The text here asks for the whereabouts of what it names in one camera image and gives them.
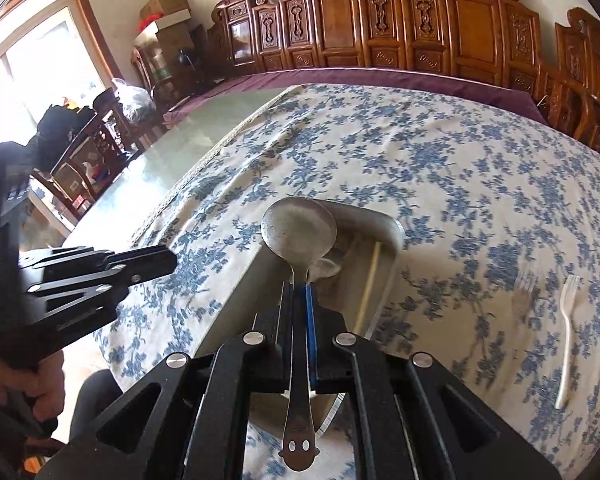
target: fork handle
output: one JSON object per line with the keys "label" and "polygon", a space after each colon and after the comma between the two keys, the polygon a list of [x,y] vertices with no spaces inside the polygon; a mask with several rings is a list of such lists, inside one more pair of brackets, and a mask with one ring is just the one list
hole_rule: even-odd
{"label": "fork handle", "polygon": [[564,340],[564,356],[562,357],[562,378],[560,379],[560,389],[558,397],[555,399],[555,409],[561,410],[567,401],[567,384],[569,384],[570,363],[571,363],[571,320],[568,316],[564,317],[564,328],[567,337]]}

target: white plastic bag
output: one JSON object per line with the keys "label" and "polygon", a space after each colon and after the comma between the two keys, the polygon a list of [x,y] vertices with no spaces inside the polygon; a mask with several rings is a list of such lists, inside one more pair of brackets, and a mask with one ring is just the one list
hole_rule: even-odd
{"label": "white plastic bag", "polygon": [[116,97],[122,105],[122,112],[131,124],[140,123],[148,115],[156,113],[155,103],[144,88],[131,86],[122,79],[113,79]]}

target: screw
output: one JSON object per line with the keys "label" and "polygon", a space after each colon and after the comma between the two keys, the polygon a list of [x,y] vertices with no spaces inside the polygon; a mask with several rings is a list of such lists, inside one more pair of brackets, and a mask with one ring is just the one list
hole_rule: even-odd
{"label": "screw", "polygon": [[356,344],[356,336],[350,332],[343,332],[336,336],[336,343],[342,346],[351,346]]}
{"label": "screw", "polygon": [[429,368],[433,364],[433,357],[426,352],[418,352],[412,359],[413,364],[419,368]]}
{"label": "screw", "polygon": [[167,357],[167,366],[169,368],[182,368],[185,364],[187,364],[187,356],[184,354],[171,354]]}
{"label": "screw", "polygon": [[260,332],[247,332],[242,340],[247,345],[256,346],[264,341],[264,336]]}

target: blue flower pattern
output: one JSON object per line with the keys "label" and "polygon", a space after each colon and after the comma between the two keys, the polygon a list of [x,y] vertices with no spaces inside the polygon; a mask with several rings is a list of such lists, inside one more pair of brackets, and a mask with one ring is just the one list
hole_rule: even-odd
{"label": "blue flower pattern", "polygon": [[[403,89],[304,85],[230,133],[133,242],[167,243],[171,275],[136,286],[96,339],[123,388],[165,355],[195,354],[262,242],[264,210],[303,195],[372,208],[407,233],[374,333],[384,351],[431,352],[571,479],[600,446],[600,156],[513,113]],[[537,269],[514,313],[518,271]],[[565,277],[573,314],[567,405],[554,408]],[[355,478],[346,424],[293,478]],[[290,477],[280,442],[250,426],[244,480]]]}

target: person's leg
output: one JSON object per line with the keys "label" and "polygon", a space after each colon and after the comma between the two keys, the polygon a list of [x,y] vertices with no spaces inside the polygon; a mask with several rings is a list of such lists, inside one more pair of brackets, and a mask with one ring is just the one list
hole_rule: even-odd
{"label": "person's leg", "polygon": [[120,395],[122,390],[109,370],[100,370],[84,381],[75,403],[69,440],[81,434]]}

